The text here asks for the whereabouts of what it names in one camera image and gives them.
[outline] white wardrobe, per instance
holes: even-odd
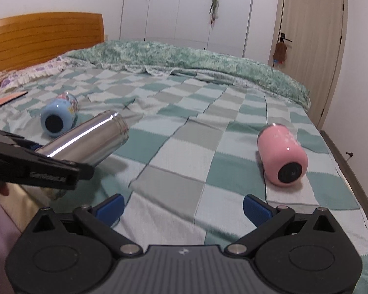
[[[124,0],[120,39],[243,56],[252,0],[219,0],[211,25],[211,0]]]

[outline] pink bottle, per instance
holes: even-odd
[[[284,125],[272,124],[261,130],[257,146],[264,172],[276,186],[293,186],[307,171],[308,157]]]

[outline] white logo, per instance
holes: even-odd
[[[179,251],[179,253],[180,253],[181,255],[186,255],[187,253],[189,253],[189,249],[184,248],[184,249],[180,250],[180,251]]]
[[[31,178],[37,178],[37,179],[44,179],[44,180],[50,180],[50,181],[57,181],[57,182],[66,182],[66,177],[59,177],[55,175],[49,175],[47,173],[37,173],[35,171],[32,171],[30,173]]]

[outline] green blanket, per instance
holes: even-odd
[[[108,41],[65,55],[110,70],[119,71],[125,66],[132,72],[140,73],[143,69],[152,75],[184,73],[199,78],[202,73],[213,82],[241,86],[245,86],[242,81],[252,82],[292,100],[306,112],[310,108],[309,91],[302,84],[279,70],[247,58],[143,41]]]

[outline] blue bottle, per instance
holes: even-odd
[[[68,92],[58,95],[41,113],[41,126],[51,137],[59,137],[70,130],[78,111],[78,101]]]

